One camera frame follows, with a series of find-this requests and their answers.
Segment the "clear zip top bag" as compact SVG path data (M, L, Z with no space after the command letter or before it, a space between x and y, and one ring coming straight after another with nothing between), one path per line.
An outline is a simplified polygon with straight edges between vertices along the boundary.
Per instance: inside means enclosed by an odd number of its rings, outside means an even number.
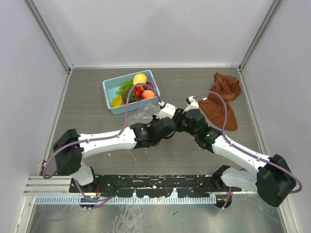
M153 119L153 115L157 115L159 111L160 106L158 104L148 103L130 113L127 117L127 126L134 125L136 123L150 123Z

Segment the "orange peach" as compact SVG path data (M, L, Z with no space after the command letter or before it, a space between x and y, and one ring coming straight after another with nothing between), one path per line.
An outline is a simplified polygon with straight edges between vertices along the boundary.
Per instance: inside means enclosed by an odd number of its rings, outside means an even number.
M145 90L142 95L141 95L144 99L150 99L156 96L155 92L153 92L152 90Z

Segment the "light blue plastic basket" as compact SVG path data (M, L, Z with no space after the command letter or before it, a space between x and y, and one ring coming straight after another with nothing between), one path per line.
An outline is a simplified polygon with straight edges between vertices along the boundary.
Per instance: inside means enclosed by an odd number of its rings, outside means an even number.
M154 79L153 73L150 70L139 71L136 73L131 73L112 79L103 81L103 90L106 98L106 103L108 109L111 110L113 114L121 114L125 112L125 104L127 93L133 86L133 79L138 74L144 74L147 79L147 84L152 87L158 94L160 91L157 87L156 81ZM143 107L148 103L157 104L158 97L154 96L152 98L145 99L142 97L142 92L148 90L147 87L144 88L134 88L129 99L128 111L132 111Z

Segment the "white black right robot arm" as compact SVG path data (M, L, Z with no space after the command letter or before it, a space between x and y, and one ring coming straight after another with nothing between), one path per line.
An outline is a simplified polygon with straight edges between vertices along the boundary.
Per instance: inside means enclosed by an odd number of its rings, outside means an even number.
M250 150L213 127L208 126L198 109L184 111L177 108L173 116L178 132L187 132L197 145L211 153L223 156L243 170L221 166L213 174L213 185L218 191L238 187L254 193L273 207L278 207L297 185L285 159Z

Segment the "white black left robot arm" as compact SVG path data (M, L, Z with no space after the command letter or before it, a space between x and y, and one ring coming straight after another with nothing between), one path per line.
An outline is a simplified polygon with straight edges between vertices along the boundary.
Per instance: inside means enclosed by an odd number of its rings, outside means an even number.
M169 117L154 118L150 123L135 123L118 131L99 134L78 134L75 129L67 130L53 146L56 174L71 176L86 192L97 188L94 171L83 160L92 155L113 150L131 150L156 146L168 139L176 130Z

